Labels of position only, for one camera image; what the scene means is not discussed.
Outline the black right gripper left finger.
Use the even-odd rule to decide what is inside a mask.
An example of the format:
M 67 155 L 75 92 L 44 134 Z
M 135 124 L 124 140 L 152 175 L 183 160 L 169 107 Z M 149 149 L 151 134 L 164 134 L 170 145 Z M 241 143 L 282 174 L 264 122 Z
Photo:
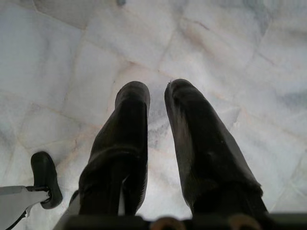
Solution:
M 150 94 L 139 81 L 117 93 L 115 109 L 97 134 L 79 179 L 81 215 L 134 215 L 146 193 Z

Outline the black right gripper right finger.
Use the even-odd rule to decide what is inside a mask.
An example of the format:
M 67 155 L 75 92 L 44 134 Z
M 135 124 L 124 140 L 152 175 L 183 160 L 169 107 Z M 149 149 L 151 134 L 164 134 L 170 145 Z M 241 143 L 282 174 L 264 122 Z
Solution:
M 193 214 L 266 212 L 263 191 L 211 104 L 189 81 L 165 90 L 183 197 Z

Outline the black robot right foot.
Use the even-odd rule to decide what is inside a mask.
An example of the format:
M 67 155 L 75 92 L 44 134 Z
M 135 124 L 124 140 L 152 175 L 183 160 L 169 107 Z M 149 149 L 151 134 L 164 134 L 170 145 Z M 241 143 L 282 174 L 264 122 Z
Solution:
M 59 188 L 55 164 L 51 156 L 40 151 L 32 155 L 31 168 L 34 175 L 34 190 L 48 193 L 49 198 L 41 202 L 44 209 L 53 209 L 63 200 Z

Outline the silver robot right leg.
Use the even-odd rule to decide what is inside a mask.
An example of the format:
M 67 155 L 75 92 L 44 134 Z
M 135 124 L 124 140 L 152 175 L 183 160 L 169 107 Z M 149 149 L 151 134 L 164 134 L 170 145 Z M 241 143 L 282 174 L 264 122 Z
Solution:
M 34 205 L 49 199 L 49 189 L 44 186 L 0 187 L 0 230 L 11 230 Z

